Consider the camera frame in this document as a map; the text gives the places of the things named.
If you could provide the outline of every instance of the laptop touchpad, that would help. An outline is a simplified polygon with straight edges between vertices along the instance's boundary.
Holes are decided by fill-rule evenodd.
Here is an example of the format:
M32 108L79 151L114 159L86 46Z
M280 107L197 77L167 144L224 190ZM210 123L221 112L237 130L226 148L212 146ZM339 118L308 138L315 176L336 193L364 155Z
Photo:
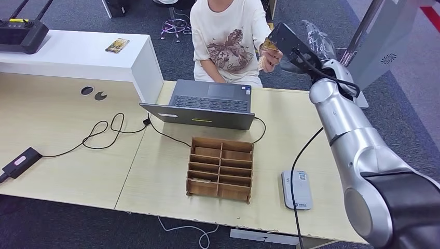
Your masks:
M224 98L232 98L234 96L235 87L227 85L209 85L208 96L217 96Z

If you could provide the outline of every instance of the cardboard compartment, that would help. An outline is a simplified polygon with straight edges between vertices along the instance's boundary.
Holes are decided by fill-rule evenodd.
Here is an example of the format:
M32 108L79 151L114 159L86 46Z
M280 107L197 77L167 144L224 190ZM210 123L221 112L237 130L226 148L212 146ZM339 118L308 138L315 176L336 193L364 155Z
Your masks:
M251 143L193 137L186 194L240 200L249 204L252 153Z
M249 201L250 187L233 186L228 184L218 184L218 197L239 201Z
M203 148L203 147L196 147L194 150L194 154L196 155L202 155L202 156L209 156L209 157L220 157L220 149L212 149L212 148Z
M218 173L218 165L215 164L207 164L207 163L200 163L200 162L189 162L189 170L193 171L202 171L202 172L208 172L208 173Z
M217 196L217 183L206 183L198 180L187 180L187 195Z
M241 176L220 175L218 182L245 187L251 186L251 179L249 177Z
M239 142L239 141L227 141L223 140L223 150L233 150L245 153L251 153L252 144L248 142Z
M188 179L195 179L200 182L215 182L218 181L218 174L206 173L201 171L188 170Z
M220 167L220 175L241 176L250 178L252 177L252 170L232 167Z
M252 154L247 152L240 152L240 151L222 150L222 158L251 161Z
M191 154L197 154L196 148L210 148L210 149L218 149L222 148L222 141L217 139L209 139L205 137L193 137L192 145L191 145Z
M242 168L242 169L251 169L252 168L252 161L222 158L221 166Z
M220 158L191 154L189 156L189 162L200 162L200 163L219 165L220 164Z

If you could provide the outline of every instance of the silver robotic arm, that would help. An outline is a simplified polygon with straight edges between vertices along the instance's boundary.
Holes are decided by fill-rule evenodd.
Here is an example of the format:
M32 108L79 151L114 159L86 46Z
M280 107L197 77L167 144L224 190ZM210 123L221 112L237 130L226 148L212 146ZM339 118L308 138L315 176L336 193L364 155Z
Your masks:
M376 248L440 248L439 183L386 145L356 105L352 89L307 70L292 49L322 72L353 82L347 69L336 60L321 64L285 24L277 25L269 39L296 65L295 71L312 77L309 97L335 158L354 230Z

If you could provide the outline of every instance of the laptop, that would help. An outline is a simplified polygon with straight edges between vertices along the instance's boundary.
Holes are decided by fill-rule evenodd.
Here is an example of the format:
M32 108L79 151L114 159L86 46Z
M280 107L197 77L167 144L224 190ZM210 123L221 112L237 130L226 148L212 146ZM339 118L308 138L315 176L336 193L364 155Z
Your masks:
M139 105L167 123L249 130L251 92L248 85L179 79L168 105Z

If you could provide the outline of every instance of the red stripe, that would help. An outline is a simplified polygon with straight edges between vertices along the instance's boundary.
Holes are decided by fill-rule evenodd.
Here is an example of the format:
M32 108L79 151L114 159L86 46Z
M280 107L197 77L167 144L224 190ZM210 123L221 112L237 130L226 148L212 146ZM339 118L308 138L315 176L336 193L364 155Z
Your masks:
M426 17L432 22L437 31L440 32L440 16L432 7L420 7Z

